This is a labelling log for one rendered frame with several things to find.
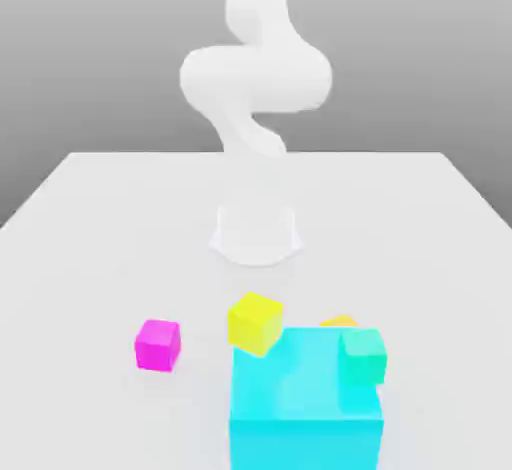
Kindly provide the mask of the small green cube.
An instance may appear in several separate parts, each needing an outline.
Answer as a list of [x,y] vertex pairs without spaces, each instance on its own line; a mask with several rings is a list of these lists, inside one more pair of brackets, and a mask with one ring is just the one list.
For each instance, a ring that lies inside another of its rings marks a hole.
[[375,328],[343,330],[339,341],[341,377],[354,386],[384,383],[388,354],[380,332]]

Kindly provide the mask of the small yellow cube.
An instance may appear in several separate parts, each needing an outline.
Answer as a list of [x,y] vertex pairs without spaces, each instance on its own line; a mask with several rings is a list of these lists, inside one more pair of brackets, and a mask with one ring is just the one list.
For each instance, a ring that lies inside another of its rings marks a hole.
[[228,343],[257,357],[264,357],[283,331],[283,305],[249,292],[228,312]]

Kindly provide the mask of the large cyan box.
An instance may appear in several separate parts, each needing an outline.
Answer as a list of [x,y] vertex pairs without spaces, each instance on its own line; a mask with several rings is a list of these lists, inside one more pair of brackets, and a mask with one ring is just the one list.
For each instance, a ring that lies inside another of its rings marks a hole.
[[377,470],[376,386],[347,385],[339,341],[357,327],[288,327],[264,357],[234,349],[230,470]]

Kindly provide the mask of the small magenta cube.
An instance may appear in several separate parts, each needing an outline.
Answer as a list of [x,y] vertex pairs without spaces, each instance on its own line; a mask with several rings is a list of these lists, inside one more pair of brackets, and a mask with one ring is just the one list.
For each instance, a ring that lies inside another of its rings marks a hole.
[[180,351],[177,322],[148,319],[135,338],[136,363],[141,369],[170,373]]

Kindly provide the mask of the small orange cube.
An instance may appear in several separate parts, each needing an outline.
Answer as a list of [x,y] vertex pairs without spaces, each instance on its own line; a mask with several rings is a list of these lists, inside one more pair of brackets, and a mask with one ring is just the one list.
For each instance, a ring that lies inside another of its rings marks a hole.
[[324,320],[320,323],[321,327],[357,327],[358,323],[349,315],[339,315],[337,317]]

